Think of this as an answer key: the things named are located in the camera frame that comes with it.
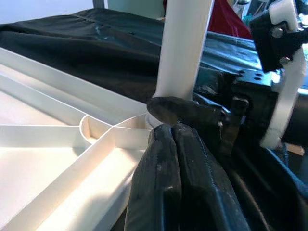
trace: bolt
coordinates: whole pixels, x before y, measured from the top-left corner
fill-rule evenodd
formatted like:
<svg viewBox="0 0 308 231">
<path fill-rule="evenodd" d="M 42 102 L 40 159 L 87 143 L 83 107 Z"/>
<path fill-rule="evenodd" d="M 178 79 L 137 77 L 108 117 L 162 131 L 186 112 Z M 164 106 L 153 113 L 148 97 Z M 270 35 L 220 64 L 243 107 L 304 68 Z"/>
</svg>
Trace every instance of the bolt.
<svg viewBox="0 0 308 231">
<path fill-rule="evenodd" d="M 274 37 L 274 38 L 280 38 L 283 36 L 283 29 L 279 28 L 279 27 L 276 27 L 272 30 L 271 32 L 271 35 Z"/>
<path fill-rule="evenodd" d="M 284 66 L 284 65 L 287 65 L 289 62 L 291 61 L 291 59 L 289 57 L 282 57 L 280 60 L 279 60 L 279 63 Z"/>
</svg>

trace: white pvc pipe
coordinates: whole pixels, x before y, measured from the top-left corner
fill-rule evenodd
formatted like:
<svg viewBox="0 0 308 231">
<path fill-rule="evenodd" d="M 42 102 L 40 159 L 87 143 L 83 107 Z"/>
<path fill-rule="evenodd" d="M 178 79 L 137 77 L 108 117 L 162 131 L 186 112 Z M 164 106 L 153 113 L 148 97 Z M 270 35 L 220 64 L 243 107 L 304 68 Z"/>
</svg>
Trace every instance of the white pvc pipe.
<svg viewBox="0 0 308 231">
<path fill-rule="evenodd" d="M 192 98 L 212 8 L 213 0 L 168 0 L 154 97 Z"/>
</svg>

